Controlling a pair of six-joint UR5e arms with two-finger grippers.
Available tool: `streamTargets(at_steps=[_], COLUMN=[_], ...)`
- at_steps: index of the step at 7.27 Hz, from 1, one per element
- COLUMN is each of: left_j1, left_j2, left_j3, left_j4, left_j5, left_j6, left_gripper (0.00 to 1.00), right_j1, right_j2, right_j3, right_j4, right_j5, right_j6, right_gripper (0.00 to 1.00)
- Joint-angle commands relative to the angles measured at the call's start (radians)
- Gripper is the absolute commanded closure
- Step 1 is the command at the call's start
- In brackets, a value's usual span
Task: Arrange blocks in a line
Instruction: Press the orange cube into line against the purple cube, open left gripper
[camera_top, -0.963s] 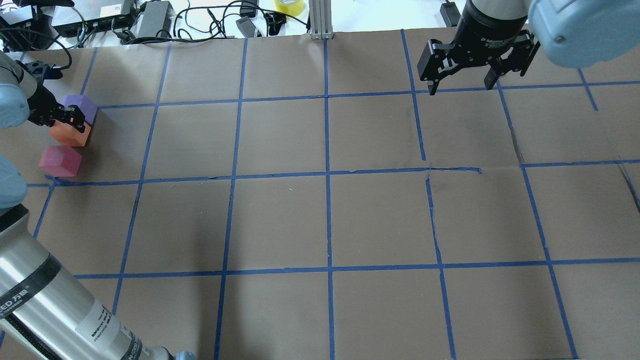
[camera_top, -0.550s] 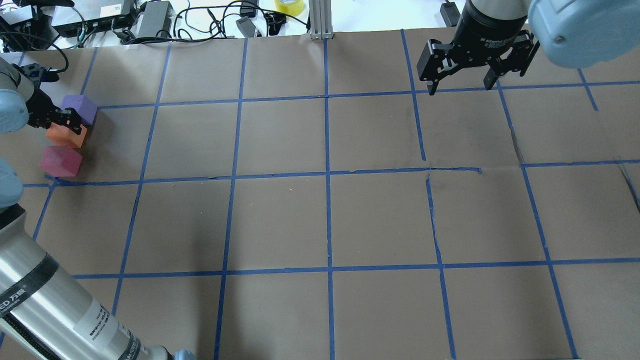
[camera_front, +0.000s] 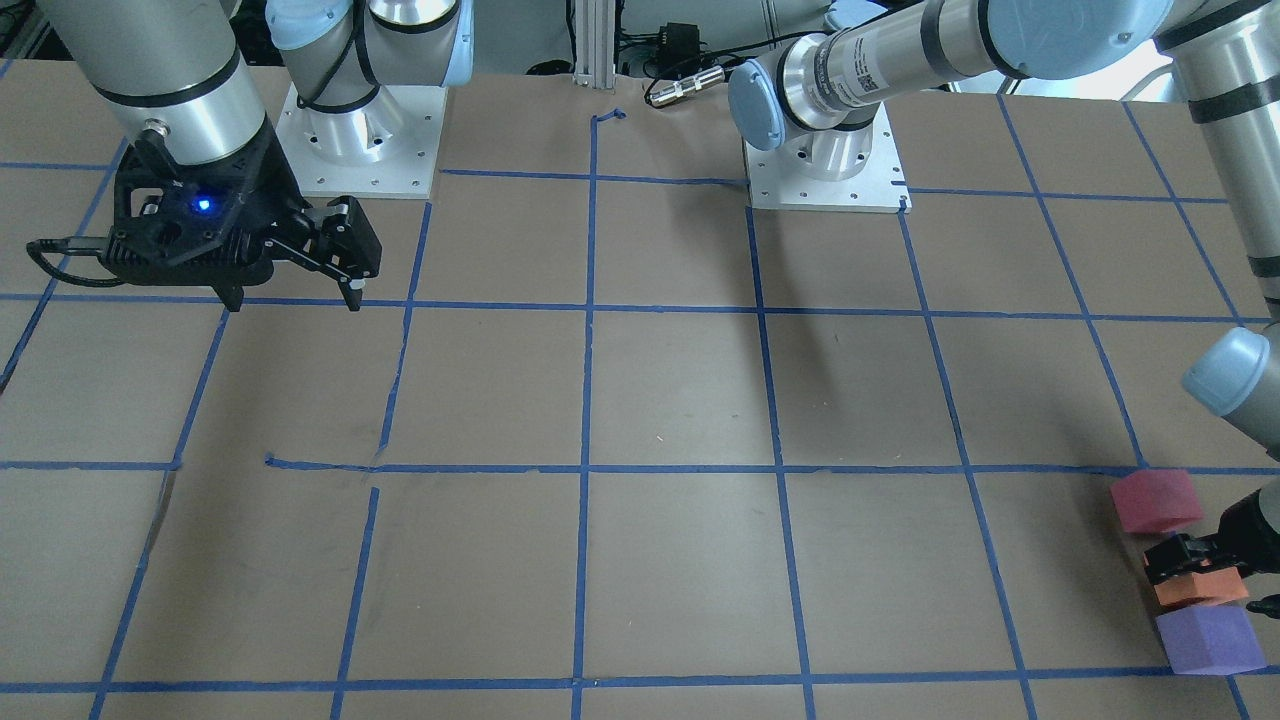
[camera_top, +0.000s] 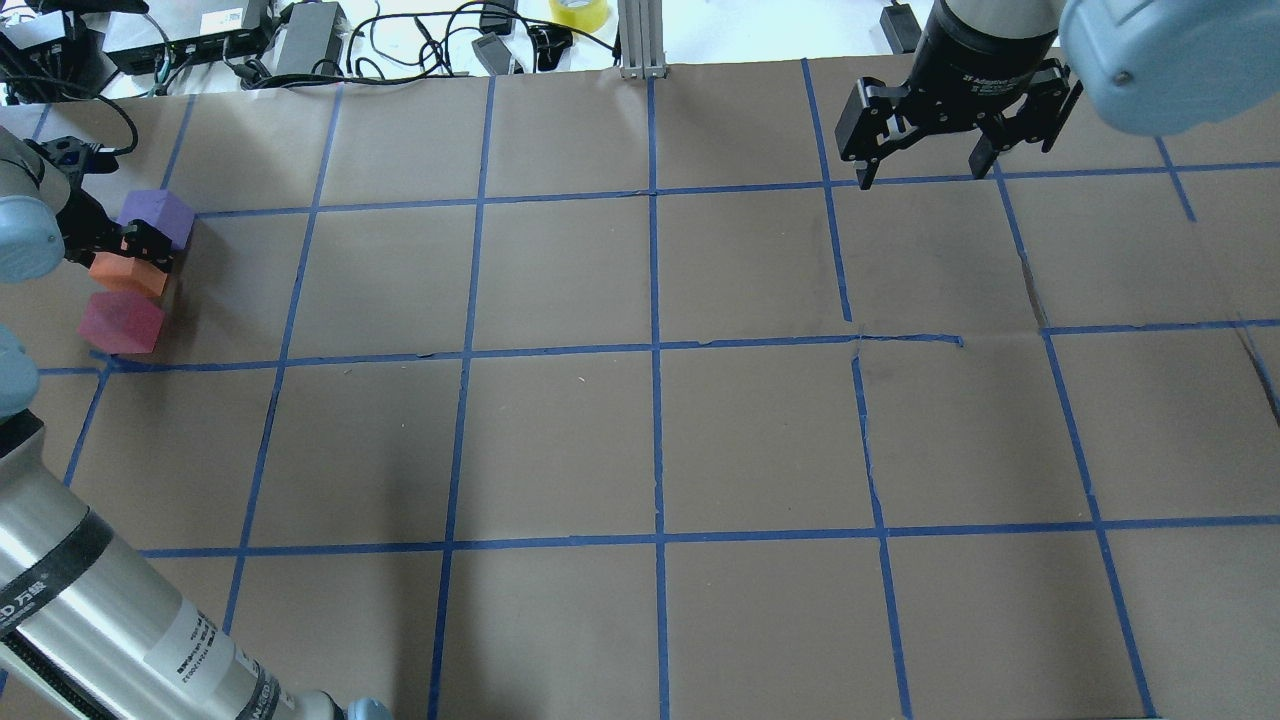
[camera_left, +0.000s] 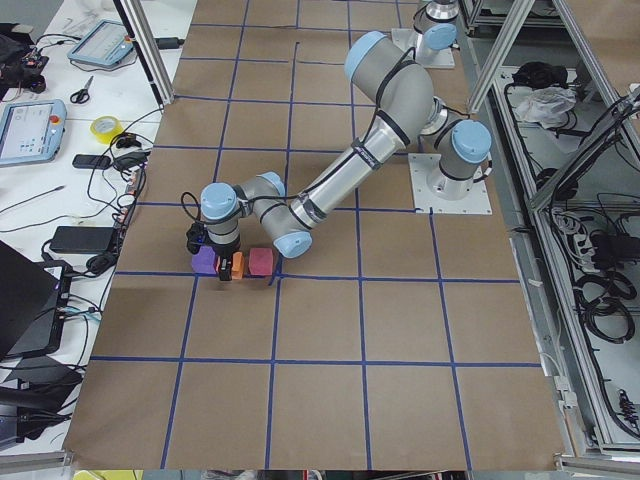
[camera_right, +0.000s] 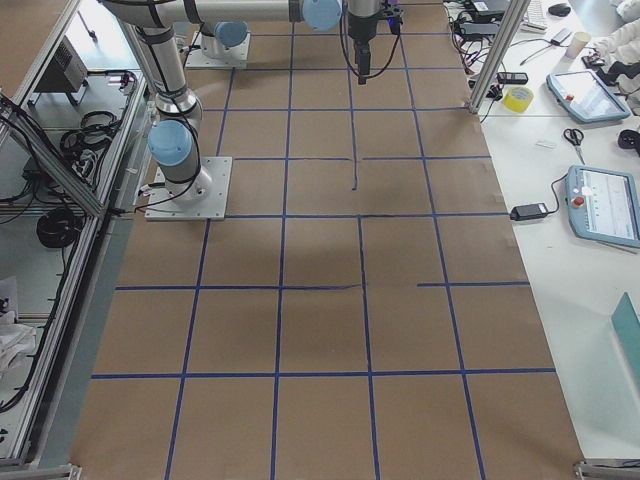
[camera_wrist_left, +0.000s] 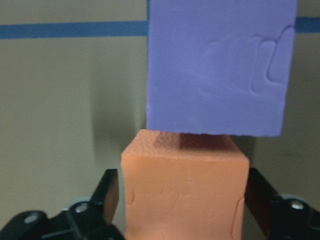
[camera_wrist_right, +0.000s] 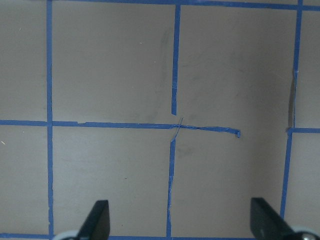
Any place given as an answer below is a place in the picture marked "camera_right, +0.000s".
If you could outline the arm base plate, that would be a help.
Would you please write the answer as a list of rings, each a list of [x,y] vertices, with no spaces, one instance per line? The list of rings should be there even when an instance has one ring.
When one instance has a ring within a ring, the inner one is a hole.
[[[194,48],[186,58],[186,69],[245,69],[248,63],[251,34],[233,47],[225,47],[215,37],[203,36],[196,32],[191,44]]]
[[[157,167],[154,181],[164,186],[151,191],[151,206],[145,209],[145,218],[148,221],[224,220],[232,165],[231,157],[202,157],[199,175],[193,183],[183,185],[167,182]]]

